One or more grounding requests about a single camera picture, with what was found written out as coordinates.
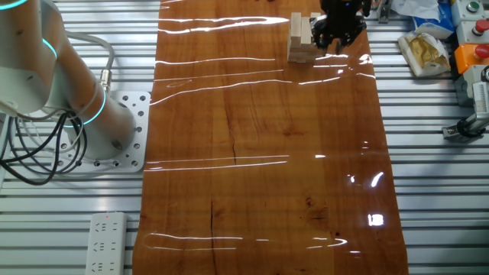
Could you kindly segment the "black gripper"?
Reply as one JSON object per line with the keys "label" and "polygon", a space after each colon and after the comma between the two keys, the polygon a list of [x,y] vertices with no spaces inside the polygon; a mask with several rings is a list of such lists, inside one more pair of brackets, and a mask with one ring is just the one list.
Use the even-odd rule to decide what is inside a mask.
{"label": "black gripper", "polygon": [[319,49],[327,49],[331,43],[330,34],[343,34],[335,48],[335,53],[340,54],[366,28],[364,17],[370,14],[371,1],[321,0],[320,6],[326,19],[317,17],[311,20],[313,42]]}

